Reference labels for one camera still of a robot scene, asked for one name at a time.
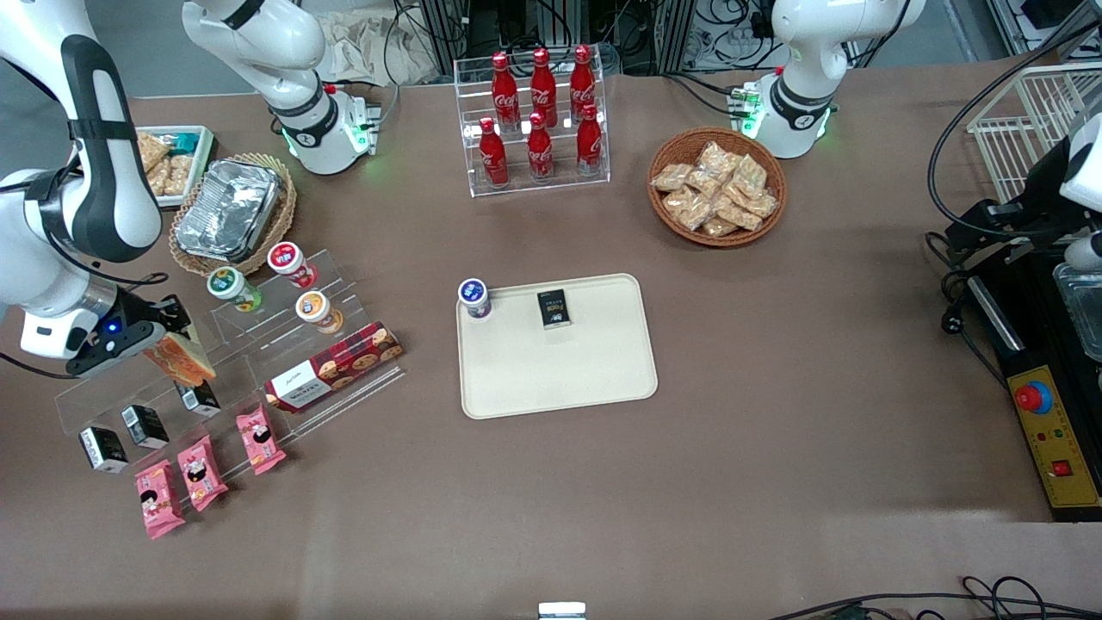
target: wicker basket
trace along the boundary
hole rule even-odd
[[[260,244],[258,244],[252,254],[244,261],[233,263],[226,262],[225,260],[207,258],[205,255],[185,253],[180,249],[180,246],[176,244],[176,228],[180,226],[180,219],[185,213],[187,213],[187,209],[195,204],[195,198],[198,197],[199,189],[203,188],[202,180],[195,184],[195,187],[192,188],[192,193],[187,194],[187,198],[184,199],[184,204],[180,206],[180,211],[176,213],[176,217],[172,220],[172,231],[169,235],[169,249],[172,251],[172,258],[175,259],[181,267],[187,269],[192,273],[198,273],[203,276],[206,276],[210,271],[227,264],[231,264],[245,274],[256,271],[268,261],[268,250],[283,239],[283,235],[285,235],[288,229],[291,228],[291,220],[294,218],[294,200],[298,194],[294,189],[294,183],[291,181],[291,173],[288,172],[287,166],[283,165],[282,161],[262,153],[245,153],[234,155],[228,159],[245,163],[255,163],[257,165],[263,165],[264,167],[274,170],[279,173],[280,178],[283,180],[283,188],[280,189],[276,205],[272,206],[272,213],[268,217],[268,222],[264,224],[264,229],[260,233]]]
[[[650,180],[671,163],[695,165],[696,157],[704,150],[704,144],[711,141],[715,141],[715,143],[733,153],[749,153],[768,173],[765,184],[773,192],[774,197],[777,198],[777,209],[769,217],[766,217],[765,222],[757,230],[739,229],[722,237],[710,237],[703,232],[690,230],[678,224],[669,211],[666,210],[666,206],[662,205],[662,193],[650,184]],[[777,157],[773,156],[773,153],[766,150],[765,146],[742,133],[733,129],[723,129],[720,127],[698,127],[696,129],[690,129],[689,131],[678,133],[662,144],[658,149],[658,152],[655,153],[653,161],[650,162],[650,173],[647,175],[647,193],[650,195],[650,205],[655,208],[655,213],[674,232],[689,240],[712,247],[734,247],[757,239],[777,225],[780,216],[785,213],[785,205],[788,203],[788,186],[785,183],[785,171],[780,168]]]

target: acrylic bottle rack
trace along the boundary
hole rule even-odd
[[[287,447],[400,379],[404,371],[396,359],[300,413],[288,414],[267,404],[264,382],[371,323],[352,290],[355,282],[344,278],[329,252],[323,250],[309,260],[318,270],[313,287],[324,292],[344,315],[344,327],[338,334],[323,335],[300,320],[294,302],[303,291],[284,276],[271,278],[259,285],[263,300],[255,313],[239,313],[233,305],[224,304],[208,315],[192,316],[217,374],[209,384],[220,413],[205,417],[187,411],[172,380],[139,355],[82,381],[55,399],[62,431],[74,438],[73,449],[80,449],[76,436],[88,426],[114,431],[130,461],[121,477],[132,480],[132,476],[161,459],[169,459],[175,471],[176,455],[209,435],[215,460],[223,479],[228,481],[249,470],[236,416],[263,406],[280,446]],[[150,450],[130,440],[120,415],[130,405],[156,412],[171,439],[168,446]],[[177,497],[188,504],[183,478],[174,479]]]
[[[554,175],[541,184],[532,181],[528,167],[528,133],[531,123],[528,115],[532,112],[531,75],[534,69],[531,52],[520,52],[509,55],[509,69],[517,80],[517,98],[520,101],[521,131],[519,133],[498,133],[505,142],[505,156],[509,164],[509,184],[499,189],[489,185],[486,171],[483,167],[478,141],[482,128],[478,119],[490,117],[497,121],[494,110],[494,97],[490,94],[490,81],[494,67],[489,57],[464,58],[455,61],[455,100],[460,109],[460,137],[463,140],[463,154],[467,163],[467,183],[472,196],[523,192],[564,185],[583,185],[587,183],[607,183],[611,178],[608,153],[608,113],[605,98],[604,67],[601,64],[601,52],[597,45],[592,45],[593,57],[590,67],[593,69],[593,102],[597,106],[597,122],[601,124],[601,171],[594,176],[583,176],[577,172],[577,126],[570,118],[570,75],[574,70],[574,52],[572,48],[551,50],[551,73],[555,78],[555,100],[559,122],[549,127],[551,148],[554,161]]]

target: red switch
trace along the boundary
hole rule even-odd
[[[1052,393],[1039,381],[1030,381],[1014,391],[1014,402],[1035,414],[1047,414],[1052,409]]]

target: brown table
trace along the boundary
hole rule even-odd
[[[957,591],[969,573],[1017,573],[1048,599],[1102,607],[1102,527],[1048,523],[1007,399],[938,327],[941,269],[921,248],[944,225],[925,192],[930,146],[1003,66],[853,72],[829,133],[784,164],[785,220],[728,251],[681,240],[650,211],[655,150],[720,120],[673,84],[611,81],[611,184],[478,200],[452,90],[404,90],[381,154],[334,177],[294,164],[292,238],[360,281],[368,313],[409,346],[408,376],[304,439],[294,463],[246,476],[186,531],[150,542],[132,485],[88,471],[61,434],[61,384],[3,368],[4,611],[532,618],[539,601],[581,599],[594,619],[753,619]],[[257,97],[132,109],[141,123],[205,124],[223,154],[291,162]],[[941,167],[958,208],[985,191],[965,143]],[[163,242],[116,271],[162,267],[194,312],[213,305]],[[456,282],[617,271],[642,286],[652,399],[463,415]],[[4,328],[8,351],[18,327]]]

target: red bottle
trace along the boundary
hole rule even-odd
[[[536,70],[532,72],[532,109],[543,115],[548,127],[559,123],[559,110],[555,109],[554,76],[548,68],[551,54],[544,47],[532,52]]]
[[[489,178],[489,186],[495,189],[509,184],[509,164],[505,161],[505,142],[501,137],[494,131],[494,119],[485,116],[479,121],[483,137],[478,141],[478,151],[483,155],[483,166],[486,168],[486,177]]]
[[[490,95],[494,96],[494,109],[497,110],[497,121],[503,133],[520,132],[520,101],[517,100],[517,80],[509,73],[509,56],[505,52],[495,52],[494,81],[490,84]]]
[[[593,102],[593,69],[588,45],[574,47],[574,73],[570,75],[570,118],[577,127],[582,122],[582,108]]]
[[[532,121],[532,132],[528,134],[528,165],[532,168],[532,181],[543,184],[554,175],[551,135],[548,135],[542,113],[533,111],[528,118]]]
[[[582,122],[577,126],[577,172],[582,176],[601,172],[601,126],[593,104],[582,107]]]

